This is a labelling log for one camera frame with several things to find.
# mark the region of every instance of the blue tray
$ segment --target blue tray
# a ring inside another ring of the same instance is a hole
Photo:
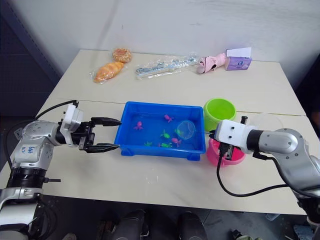
[[[169,115],[173,120],[168,122],[165,115]],[[182,139],[178,147],[172,142],[172,138],[180,140],[175,129],[184,120],[192,121],[196,132],[190,139]],[[199,161],[200,155],[206,152],[204,114],[200,106],[128,101],[121,122],[114,143],[120,145],[123,156],[150,155]],[[135,129],[138,122],[142,122],[143,129]],[[164,131],[170,138],[161,136]]]

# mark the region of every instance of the wire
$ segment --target wire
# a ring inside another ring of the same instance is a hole
[[[224,186],[224,184],[222,183],[221,178],[220,178],[220,167],[221,167],[222,158],[225,155],[225,153],[228,151],[228,147],[229,147],[228,144],[225,144],[225,143],[222,143],[222,142],[220,143],[220,146],[219,146],[219,150],[220,150],[219,160],[218,160],[218,166],[216,168],[216,176],[218,178],[219,184],[220,184],[221,188],[227,194],[229,194],[231,196],[234,196],[234,197],[243,198],[243,197],[250,197],[250,196],[253,196],[253,195],[261,194],[263,192],[270,191],[272,189],[279,189],[279,188],[289,187],[287,184],[280,184],[280,185],[269,186],[269,187],[266,187],[266,188],[263,188],[263,189],[260,189],[260,190],[257,190],[257,191],[253,191],[253,192],[250,192],[250,193],[245,193],[245,194],[236,194],[236,193],[233,193],[233,192],[227,190],[226,187]]]
[[[50,237],[52,235],[52,233],[57,229],[58,226],[58,216],[57,213],[55,212],[55,210],[53,210],[48,204],[46,204],[45,202],[43,202],[42,200],[40,201],[43,206],[44,206],[44,214],[47,217],[47,227],[45,232],[39,236],[37,238],[37,240],[45,240],[48,237]]]
[[[39,113],[37,116],[35,116],[34,119],[37,120],[37,119],[40,118],[42,115],[46,114],[47,112],[49,112],[49,111],[51,111],[51,110],[53,110],[53,109],[56,109],[56,108],[58,108],[58,107],[61,107],[61,106],[63,106],[63,105],[67,105],[67,104],[74,104],[74,103],[76,103],[76,102],[77,102],[77,100],[70,100],[70,101],[65,101],[65,102],[59,103],[59,104],[57,104],[57,105],[54,105],[54,106],[52,106],[52,107],[49,107],[47,110],[44,110],[43,112],[41,112],[41,113]]]
[[[62,103],[59,103],[57,105],[54,105],[50,108],[48,108],[47,110],[44,110],[43,112],[39,113],[37,116],[35,116],[34,119],[29,119],[29,120],[24,120],[24,121],[21,121],[21,122],[18,122],[17,124],[13,125],[8,131],[6,131],[4,133],[4,138],[3,138],[3,148],[4,148],[4,155],[6,157],[6,161],[8,162],[9,164],[9,167],[10,169],[12,168],[12,162],[11,162],[11,158],[10,158],[10,154],[9,154],[9,150],[8,150],[8,136],[9,136],[9,133],[18,125],[20,124],[23,124],[23,123],[31,123],[32,121],[34,120],[37,120],[39,119],[41,116],[43,116],[44,114],[46,114],[47,112],[53,110],[53,109],[56,109],[58,107],[61,107],[63,105],[67,105],[67,104],[74,104],[76,103],[77,100],[70,100],[70,101],[65,101],[65,102],[62,102]]]
[[[226,187],[224,186],[224,184],[222,183],[222,180],[221,180],[221,177],[220,177],[220,167],[221,167],[222,158],[223,158],[223,156],[225,155],[225,153],[228,151],[228,148],[229,148],[229,145],[228,145],[228,144],[222,143],[222,142],[220,143],[220,146],[219,146],[219,150],[220,150],[219,160],[218,160],[218,166],[217,166],[217,168],[216,168],[216,176],[217,176],[217,178],[218,178],[218,182],[219,182],[221,188],[222,188],[227,194],[229,194],[229,195],[231,195],[231,196],[234,196],[234,197],[243,198],[243,197],[250,197],[250,196],[253,196],[253,195],[261,194],[261,193],[264,193],[264,192],[267,192],[267,191],[270,191],[270,190],[273,190],[273,189],[290,187],[293,191],[295,191],[296,193],[298,193],[298,194],[300,194],[300,195],[303,195],[303,196],[306,196],[306,197],[309,197],[309,198],[317,198],[317,199],[320,198],[320,196],[307,193],[307,192],[305,192],[305,191],[303,191],[303,190],[300,190],[300,189],[297,189],[296,187],[294,187],[294,186],[288,181],[288,179],[286,178],[286,176],[285,176],[284,173],[282,172],[279,163],[277,162],[277,160],[276,160],[274,157],[266,157],[265,159],[266,159],[266,160],[272,160],[272,161],[274,162],[275,167],[276,167],[276,169],[277,169],[280,177],[282,178],[282,180],[284,181],[285,184],[273,185],[273,186],[269,186],[269,187],[266,187],[266,188],[263,188],[263,189],[260,189],[260,190],[254,191],[254,192],[245,193],[245,194],[236,194],[236,193],[233,193],[233,192],[227,190]]]

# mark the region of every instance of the green toy fish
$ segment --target green toy fish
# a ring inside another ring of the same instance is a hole
[[[151,147],[152,142],[148,142],[148,141],[147,141],[147,142],[144,143],[144,145],[145,145],[146,147]]]
[[[169,139],[170,135],[168,133],[166,133],[165,130],[163,130],[163,134],[161,134],[160,137],[164,137],[165,139]]]
[[[175,129],[174,132],[178,135],[178,136],[181,136],[184,134],[183,131],[180,131],[179,129]]]
[[[172,143],[166,144],[166,143],[159,143],[159,147],[161,148],[172,148]]]

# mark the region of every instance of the plastic bag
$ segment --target plastic bag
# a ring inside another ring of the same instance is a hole
[[[138,65],[135,75],[138,79],[142,79],[174,74],[184,71],[197,63],[195,55],[166,56],[163,59],[151,61],[145,65]]]
[[[112,51],[112,57],[116,62],[129,63],[131,61],[132,55],[127,48],[115,48]]]
[[[109,62],[89,73],[89,79],[97,84],[104,84],[121,72],[125,64],[123,62]]]

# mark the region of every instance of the tissue box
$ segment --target tissue box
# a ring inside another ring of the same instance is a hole
[[[229,56],[225,61],[225,70],[247,70],[251,61],[251,57]]]

